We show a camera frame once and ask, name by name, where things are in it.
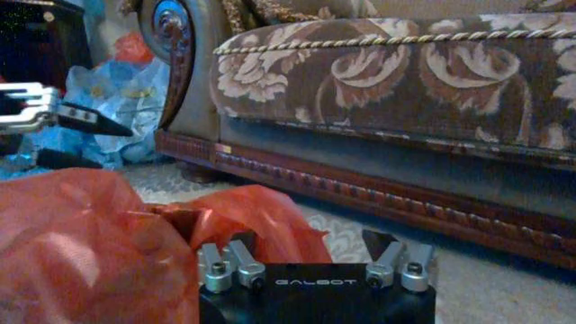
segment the rope piping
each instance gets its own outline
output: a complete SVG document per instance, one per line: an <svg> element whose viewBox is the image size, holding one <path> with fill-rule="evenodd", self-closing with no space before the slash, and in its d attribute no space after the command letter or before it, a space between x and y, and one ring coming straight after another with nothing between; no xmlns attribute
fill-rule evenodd
<svg viewBox="0 0 576 324"><path fill-rule="evenodd" d="M215 55L237 53L261 53L281 51L285 49L326 49L335 47L366 47L373 45L398 45L414 43L431 43L443 41L481 41L485 39L518 39L518 38L576 38L576 31L567 30L511 30L494 32L459 32L457 34L426 34L403 37L351 38L347 40L303 41L301 43L282 43L259 47L238 47L235 49L214 49Z"/></svg>

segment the silver clamp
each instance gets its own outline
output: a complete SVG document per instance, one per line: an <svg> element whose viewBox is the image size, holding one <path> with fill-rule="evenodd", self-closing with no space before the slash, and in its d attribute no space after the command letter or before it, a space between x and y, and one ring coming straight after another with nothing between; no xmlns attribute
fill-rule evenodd
<svg viewBox="0 0 576 324"><path fill-rule="evenodd" d="M242 241L230 241L223 248L225 258L231 265L237 266L237 279L239 284L253 292L258 292L263 287L265 266L257 262Z"/></svg>
<svg viewBox="0 0 576 324"><path fill-rule="evenodd" d="M0 134L22 134L54 124L58 106L58 90L39 83L2 83L0 92L11 99L22 100L25 107L17 115L0 115Z"/></svg>
<svg viewBox="0 0 576 324"><path fill-rule="evenodd" d="M433 246L421 244L415 253L402 267L402 287L410 292L423 292L427 289L427 265L433 258Z"/></svg>
<svg viewBox="0 0 576 324"><path fill-rule="evenodd" d="M366 283L371 289L378 290L393 285L397 261L403 250L403 243L391 242L377 261L367 263Z"/></svg>
<svg viewBox="0 0 576 324"><path fill-rule="evenodd" d="M233 269L222 262L215 244L203 244L197 256L197 263L203 265L203 285L207 291L215 294L226 291L231 287Z"/></svg>

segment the plastic bag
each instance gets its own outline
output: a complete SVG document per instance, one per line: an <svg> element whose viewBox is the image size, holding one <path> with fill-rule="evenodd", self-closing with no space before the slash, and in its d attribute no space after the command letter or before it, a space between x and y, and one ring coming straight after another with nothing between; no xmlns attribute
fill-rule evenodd
<svg viewBox="0 0 576 324"><path fill-rule="evenodd" d="M330 263L323 232L311 229L289 197L262 186L242 186L185 203L151 208L179 233L190 233L195 249L213 242L221 248L230 237L255 233L253 257L263 263Z"/></svg>
<svg viewBox="0 0 576 324"><path fill-rule="evenodd" d="M222 246L243 230L258 235L263 262L330 260L322 232L261 186L150 206L107 171L1 182L0 322L197 323L194 253L181 237L193 248Z"/></svg>
<svg viewBox="0 0 576 324"><path fill-rule="evenodd" d="M138 32L129 32L114 43L115 61L150 63L153 54Z"/></svg>
<svg viewBox="0 0 576 324"><path fill-rule="evenodd" d="M94 106L134 133L131 137L95 135L102 153L118 152L125 146L142 142L155 130L167 93L167 77L167 65L154 59L127 82L121 83L111 96Z"/></svg>
<svg viewBox="0 0 576 324"><path fill-rule="evenodd" d="M122 160L141 163L161 157L153 152L153 131L162 115L167 77L169 67L158 59L143 68L115 61L107 61L91 71L82 67L70 68L63 100L95 109L134 133L130 137L83 137L89 141L83 144L87 147L85 154L103 167L117 169Z"/></svg>
<svg viewBox="0 0 576 324"><path fill-rule="evenodd" d="M191 268L183 240L117 174L0 183L0 322L189 322Z"/></svg>

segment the carpet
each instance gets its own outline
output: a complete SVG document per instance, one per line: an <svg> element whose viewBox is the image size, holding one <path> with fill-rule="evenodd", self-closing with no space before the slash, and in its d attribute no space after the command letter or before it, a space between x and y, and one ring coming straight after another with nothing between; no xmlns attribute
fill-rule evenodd
<svg viewBox="0 0 576 324"><path fill-rule="evenodd" d="M127 167L121 171L147 203L186 201L239 184L183 180L175 164ZM576 273L459 242L291 195L310 226L329 234L323 241L334 263L369 262L361 229L390 233L407 244L431 244L438 259L437 323L576 323Z"/></svg>

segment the brown floral fabric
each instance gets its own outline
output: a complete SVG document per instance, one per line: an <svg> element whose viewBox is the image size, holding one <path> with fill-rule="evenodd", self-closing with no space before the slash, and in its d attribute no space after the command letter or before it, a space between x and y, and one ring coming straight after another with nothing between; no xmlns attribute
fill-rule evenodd
<svg viewBox="0 0 576 324"><path fill-rule="evenodd" d="M494 30L576 31L576 13L301 22L251 30L219 49ZM571 36L290 48L214 55L221 114L576 165Z"/></svg>
<svg viewBox="0 0 576 324"><path fill-rule="evenodd" d="M222 2L230 30L238 34L273 24L326 20L334 18L443 17L481 14L486 12L551 11L550 1L573 0L213 0Z"/></svg>
<svg viewBox="0 0 576 324"><path fill-rule="evenodd" d="M576 0L527 0L526 12L574 11Z"/></svg>

